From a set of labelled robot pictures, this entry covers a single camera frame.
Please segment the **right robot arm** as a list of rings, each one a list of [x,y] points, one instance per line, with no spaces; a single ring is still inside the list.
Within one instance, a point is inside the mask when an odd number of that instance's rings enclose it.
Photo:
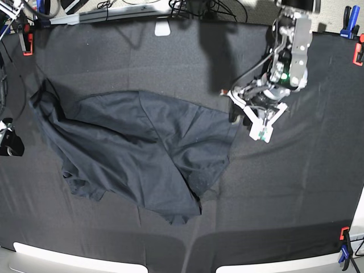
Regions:
[[[5,30],[1,33],[1,43],[3,37],[7,34],[7,30],[10,28],[11,24],[20,18],[21,11],[23,9],[23,4],[18,3],[18,1],[1,1],[1,12],[7,18],[11,19],[9,24],[6,24],[7,19],[1,19],[1,24],[6,26]],[[8,81],[7,72],[5,67],[5,62],[1,55],[1,115],[4,113],[6,108],[6,101],[8,95]],[[24,86],[24,103],[20,110],[14,118],[2,118],[1,119],[1,156],[23,156],[25,147],[19,136],[17,136],[14,123],[22,115],[25,105],[26,105],[26,87]]]

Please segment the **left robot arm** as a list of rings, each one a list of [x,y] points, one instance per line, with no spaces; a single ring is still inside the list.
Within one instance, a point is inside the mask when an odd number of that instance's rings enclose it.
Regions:
[[[320,1],[276,1],[280,7],[272,24],[274,43],[268,55],[238,76],[229,90],[229,121],[249,120],[249,136],[268,143],[274,123],[288,109],[282,100],[304,89],[308,82],[308,48],[312,42],[310,15],[321,10]]]

